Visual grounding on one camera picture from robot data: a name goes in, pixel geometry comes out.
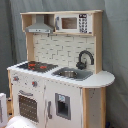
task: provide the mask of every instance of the faucet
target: faucet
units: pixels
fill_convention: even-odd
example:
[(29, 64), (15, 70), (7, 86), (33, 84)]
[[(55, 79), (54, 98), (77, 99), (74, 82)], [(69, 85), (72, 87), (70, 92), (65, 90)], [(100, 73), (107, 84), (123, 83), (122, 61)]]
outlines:
[(94, 58), (93, 58), (92, 54), (87, 50), (81, 51), (79, 54), (79, 62), (76, 64), (76, 67), (78, 67), (78, 69), (80, 69), (80, 70), (85, 69), (87, 66), (86, 62), (85, 63), (81, 62), (81, 57), (84, 53), (89, 55), (89, 57), (91, 59), (91, 65), (94, 65)]

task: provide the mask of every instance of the oven window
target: oven window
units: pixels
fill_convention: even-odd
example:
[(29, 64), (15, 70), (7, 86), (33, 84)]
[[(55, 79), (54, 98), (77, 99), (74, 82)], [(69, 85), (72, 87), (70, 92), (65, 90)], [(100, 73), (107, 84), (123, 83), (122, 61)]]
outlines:
[(62, 29), (77, 29), (77, 18), (62, 18)]
[(19, 95), (19, 109), (21, 116), (38, 122), (37, 102), (35, 100)]

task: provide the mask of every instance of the control knob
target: control knob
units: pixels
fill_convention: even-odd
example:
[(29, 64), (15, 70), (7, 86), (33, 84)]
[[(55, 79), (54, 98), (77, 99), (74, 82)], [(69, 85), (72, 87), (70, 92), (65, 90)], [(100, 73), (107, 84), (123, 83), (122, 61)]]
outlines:
[(36, 81), (33, 81), (32, 82), (32, 85), (33, 85), (33, 87), (37, 87), (37, 82)]
[(18, 80), (19, 80), (18, 76), (15, 76), (13, 79), (13, 81), (18, 81)]

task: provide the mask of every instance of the stovetop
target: stovetop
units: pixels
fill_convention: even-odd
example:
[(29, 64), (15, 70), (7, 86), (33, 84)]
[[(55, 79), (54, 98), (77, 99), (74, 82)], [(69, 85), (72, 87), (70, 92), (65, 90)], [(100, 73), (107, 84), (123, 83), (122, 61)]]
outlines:
[(41, 63), (41, 62), (35, 62), (35, 61), (30, 61), (25, 64), (22, 64), (20, 66), (17, 66), (22, 69), (27, 69), (27, 70), (32, 70), (36, 72), (47, 72), (55, 67), (58, 67), (58, 65), (53, 65), (53, 64), (47, 64), (47, 63)]

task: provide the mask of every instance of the gray curtain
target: gray curtain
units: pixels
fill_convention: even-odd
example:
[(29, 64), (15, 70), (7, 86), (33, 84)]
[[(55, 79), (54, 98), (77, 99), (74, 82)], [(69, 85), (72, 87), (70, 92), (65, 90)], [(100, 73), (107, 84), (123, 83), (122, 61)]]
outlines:
[(7, 67), (13, 64), (11, 13), (8, 0), (0, 0), (0, 93), (9, 96)]
[(17, 62), (26, 60), (20, 12), (104, 10), (103, 70), (113, 73), (107, 87), (107, 121), (128, 127), (128, 0), (11, 0)]

